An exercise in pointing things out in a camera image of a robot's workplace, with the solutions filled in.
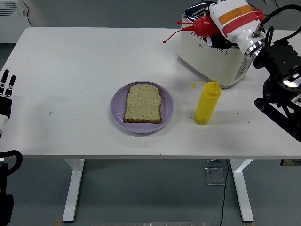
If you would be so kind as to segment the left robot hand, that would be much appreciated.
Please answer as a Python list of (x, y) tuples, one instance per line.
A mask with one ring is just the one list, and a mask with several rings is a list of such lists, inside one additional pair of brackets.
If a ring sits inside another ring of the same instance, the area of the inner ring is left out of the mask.
[(7, 123), (11, 116), (12, 100), (11, 96), (13, 93), (14, 83), (16, 76), (12, 75), (8, 85), (6, 82), (9, 75), (9, 69), (6, 69), (0, 80), (0, 137), (3, 135), (4, 125)]

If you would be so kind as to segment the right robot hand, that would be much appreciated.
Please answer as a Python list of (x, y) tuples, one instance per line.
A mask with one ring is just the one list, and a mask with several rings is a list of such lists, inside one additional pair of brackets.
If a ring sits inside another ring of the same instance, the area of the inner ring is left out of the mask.
[(265, 34), (257, 29), (260, 21), (254, 9), (245, 0), (219, 0), (209, 6), (209, 15), (222, 35), (239, 46), (242, 54)]

